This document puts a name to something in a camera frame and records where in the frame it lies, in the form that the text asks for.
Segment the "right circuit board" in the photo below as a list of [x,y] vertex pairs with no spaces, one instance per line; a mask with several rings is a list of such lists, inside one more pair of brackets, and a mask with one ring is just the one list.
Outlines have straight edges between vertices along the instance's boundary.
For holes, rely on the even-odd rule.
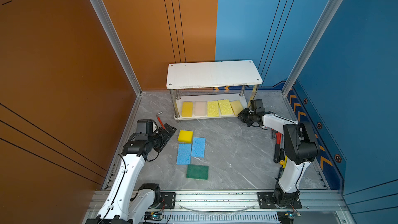
[[293,224],[294,220],[301,217],[301,213],[297,211],[277,212],[280,224]]

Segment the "white two-tier shelf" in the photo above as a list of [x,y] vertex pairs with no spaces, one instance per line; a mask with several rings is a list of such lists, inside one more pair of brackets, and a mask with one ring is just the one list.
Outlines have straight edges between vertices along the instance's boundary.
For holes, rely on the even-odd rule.
[[[166,87],[170,91],[176,121],[228,118],[235,115],[222,116],[219,108],[219,117],[196,117],[194,106],[196,101],[218,101],[229,99],[239,100],[243,107],[248,103],[245,98],[245,87],[253,86],[251,100],[257,94],[258,87],[263,80],[252,60],[222,61],[222,62],[198,62],[170,64],[167,73]],[[183,89],[214,89],[224,88],[224,91],[213,91],[208,94],[196,94],[189,96],[180,95]],[[232,93],[226,88],[240,87],[238,93]],[[183,102],[193,102],[193,116],[184,118],[181,116]]]

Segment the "pale pink sponge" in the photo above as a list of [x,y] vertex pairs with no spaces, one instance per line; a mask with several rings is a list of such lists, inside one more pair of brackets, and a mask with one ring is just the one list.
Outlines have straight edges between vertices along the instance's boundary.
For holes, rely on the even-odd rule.
[[194,106],[194,114],[196,117],[205,117],[207,115],[207,102],[196,101]]

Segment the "red pipe wrench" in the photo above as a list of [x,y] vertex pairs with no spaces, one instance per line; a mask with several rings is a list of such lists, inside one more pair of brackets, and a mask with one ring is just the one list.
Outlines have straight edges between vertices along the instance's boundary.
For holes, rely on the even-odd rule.
[[283,135],[281,133],[279,133],[279,132],[273,132],[272,133],[272,139],[275,140],[277,146],[281,145],[282,136]]

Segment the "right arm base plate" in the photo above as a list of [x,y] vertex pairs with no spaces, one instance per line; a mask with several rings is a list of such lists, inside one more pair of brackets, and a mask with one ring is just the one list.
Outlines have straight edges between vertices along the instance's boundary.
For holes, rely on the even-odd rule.
[[287,194],[282,192],[258,192],[259,206],[261,209],[294,208],[301,209],[302,204],[298,192]]

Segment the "cream yellow sponge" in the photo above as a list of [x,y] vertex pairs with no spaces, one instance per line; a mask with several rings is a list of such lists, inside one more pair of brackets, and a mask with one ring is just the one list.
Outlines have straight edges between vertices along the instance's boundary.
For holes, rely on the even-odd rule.
[[239,100],[230,102],[231,108],[235,116],[238,116],[241,111],[244,110],[241,102]]

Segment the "left circuit board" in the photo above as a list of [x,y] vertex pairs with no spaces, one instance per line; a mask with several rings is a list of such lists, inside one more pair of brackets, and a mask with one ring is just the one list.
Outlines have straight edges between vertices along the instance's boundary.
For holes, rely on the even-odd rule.
[[164,219],[162,212],[146,212],[143,217],[143,223],[160,222]]

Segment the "green scouring pad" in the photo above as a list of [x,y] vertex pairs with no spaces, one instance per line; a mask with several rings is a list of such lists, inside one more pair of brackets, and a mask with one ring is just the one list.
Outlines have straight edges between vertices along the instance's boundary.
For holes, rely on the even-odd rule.
[[209,166],[189,164],[186,178],[208,180]]

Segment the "circuit board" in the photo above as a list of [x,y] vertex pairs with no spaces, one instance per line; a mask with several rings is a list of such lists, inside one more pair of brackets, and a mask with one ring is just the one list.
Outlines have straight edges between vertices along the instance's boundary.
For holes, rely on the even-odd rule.
[[294,220],[301,217],[301,213],[297,211],[277,212],[280,224],[293,224]]
[[143,217],[143,223],[160,222],[164,219],[162,212],[146,212]]

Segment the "blue sponge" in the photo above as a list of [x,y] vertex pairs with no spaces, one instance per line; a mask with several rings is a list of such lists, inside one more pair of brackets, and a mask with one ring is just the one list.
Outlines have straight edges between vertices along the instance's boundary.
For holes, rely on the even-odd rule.
[[205,138],[193,138],[191,156],[197,158],[204,158],[205,156]]
[[189,165],[191,163],[191,144],[179,144],[177,165]]

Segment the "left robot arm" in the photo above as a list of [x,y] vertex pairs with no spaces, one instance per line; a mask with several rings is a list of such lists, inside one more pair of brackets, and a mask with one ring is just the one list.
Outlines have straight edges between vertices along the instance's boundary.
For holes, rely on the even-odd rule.
[[137,122],[136,132],[119,154],[121,163],[109,195],[97,216],[86,220],[87,224],[137,224],[148,209],[166,206],[159,184],[142,184],[135,196],[133,191],[144,164],[154,161],[148,159],[149,153],[154,150],[160,154],[176,131],[167,123],[158,126],[151,119]]

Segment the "long yellow foam sponge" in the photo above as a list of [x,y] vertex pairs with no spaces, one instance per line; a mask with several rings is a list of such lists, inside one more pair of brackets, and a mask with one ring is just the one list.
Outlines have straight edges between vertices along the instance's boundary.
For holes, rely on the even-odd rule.
[[193,116],[193,102],[183,102],[181,116],[191,118]]

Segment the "yellow black screwdriver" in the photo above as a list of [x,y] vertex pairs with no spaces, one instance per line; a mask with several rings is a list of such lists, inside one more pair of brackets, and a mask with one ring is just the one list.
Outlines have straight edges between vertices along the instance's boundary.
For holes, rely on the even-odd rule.
[[286,164],[287,164],[287,156],[285,155],[283,159],[280,159],[279,164],[282,166],[282,169],[285,169]]

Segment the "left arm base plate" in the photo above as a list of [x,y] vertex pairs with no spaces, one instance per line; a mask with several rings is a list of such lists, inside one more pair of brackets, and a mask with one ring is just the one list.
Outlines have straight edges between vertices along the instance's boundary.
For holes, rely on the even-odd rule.
[[161,191],[155,193],[154,203],[149,207],[150,209],[174,209],[176,203],[176,192]]

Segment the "yellow porous sponge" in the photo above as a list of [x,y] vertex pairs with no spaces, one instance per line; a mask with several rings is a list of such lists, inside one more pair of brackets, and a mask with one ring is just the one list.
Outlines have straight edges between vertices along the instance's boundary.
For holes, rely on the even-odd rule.
[[218,101],[208,101],[207,102],[207,116],[208,117],[219,117]]
[[234,115],[229,99],[218,100],[218,104],[222,116]]

